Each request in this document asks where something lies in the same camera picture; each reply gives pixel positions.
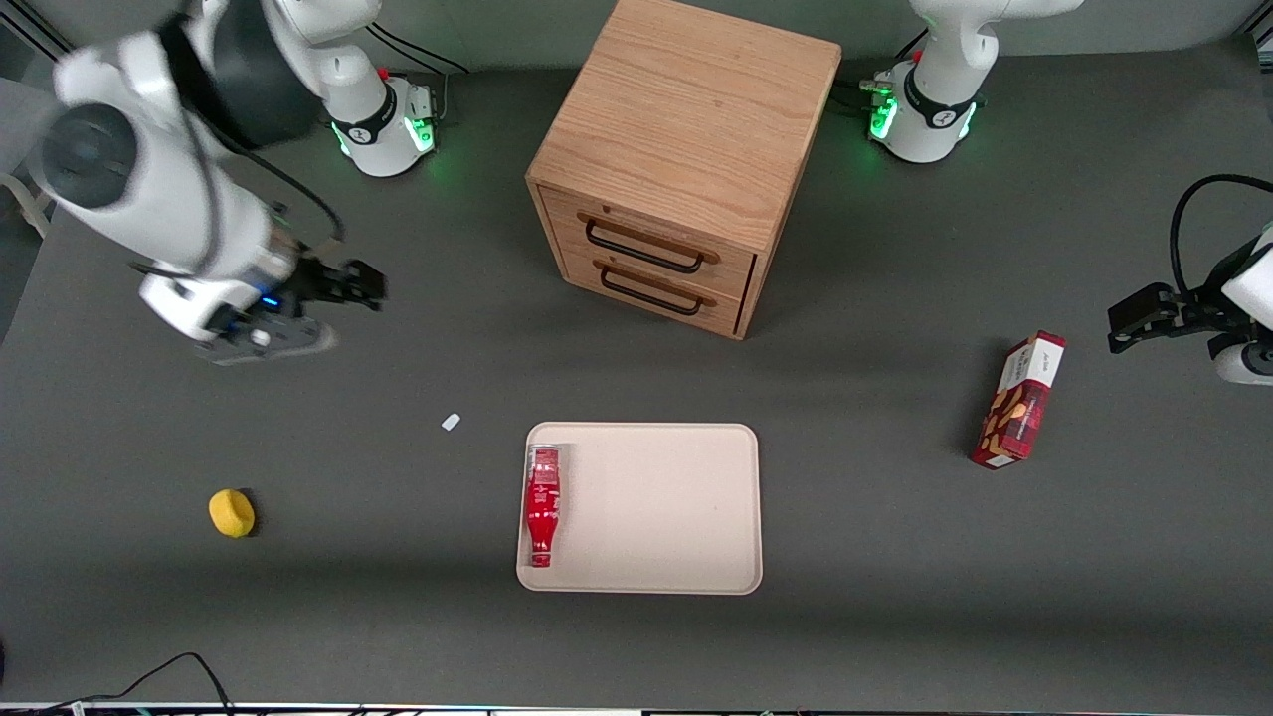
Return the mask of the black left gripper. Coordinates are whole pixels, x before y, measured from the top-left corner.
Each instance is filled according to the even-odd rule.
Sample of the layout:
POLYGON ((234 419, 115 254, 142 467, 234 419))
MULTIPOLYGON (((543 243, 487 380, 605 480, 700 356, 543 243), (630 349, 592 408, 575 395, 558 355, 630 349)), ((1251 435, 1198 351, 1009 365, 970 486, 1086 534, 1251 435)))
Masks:
POLYGON ((1245 341, 1246 313, 1228 299, 1222 287, 1246 262, 1246 245, 1214 264, 1200 285, 1190 288, 1183 276, 1178 250, 1178 294, 1165 282, 1151 282, 1108 310, 1108 348, 1119 355, 1132 347, 1158 338, 1214 334, 1213 341, 1245 341))

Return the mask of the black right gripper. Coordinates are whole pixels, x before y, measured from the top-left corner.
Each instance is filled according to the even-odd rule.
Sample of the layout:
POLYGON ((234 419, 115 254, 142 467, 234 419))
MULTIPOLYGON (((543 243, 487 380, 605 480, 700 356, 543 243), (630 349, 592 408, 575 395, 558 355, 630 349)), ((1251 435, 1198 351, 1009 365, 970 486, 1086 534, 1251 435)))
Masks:
POLYGON ((382 311, 387 297, 386 278, 367 262, 345 262, 340 271, 314 257, 299 257, 292 276, 283 282, 283 316, 304 316, 306 304, 363 304, 382 311))

